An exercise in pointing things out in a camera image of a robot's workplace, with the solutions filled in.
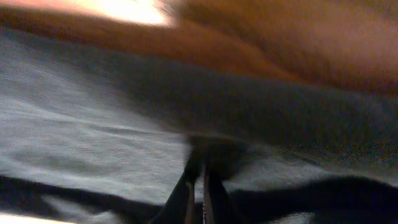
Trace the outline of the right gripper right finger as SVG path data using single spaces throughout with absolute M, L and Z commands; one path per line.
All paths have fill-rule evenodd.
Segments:
M 243 224 L 244 217 L 234 206 L 219 175 L 209 167 L 204 176 L 203 222 L 206 224 Z

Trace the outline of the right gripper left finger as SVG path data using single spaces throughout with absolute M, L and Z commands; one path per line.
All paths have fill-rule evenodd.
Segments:
M 195 214 L 195 182 L 199 167 L 186 165 L 172 193 L 149 224 L 190 224 Z

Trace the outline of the dark teal t-shirt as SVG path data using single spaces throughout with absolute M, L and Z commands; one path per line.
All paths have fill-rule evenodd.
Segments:
M 245 223 L 396 223 L 397 100 L 1 31 L 1 214 L 148 223 L 186 165 Z

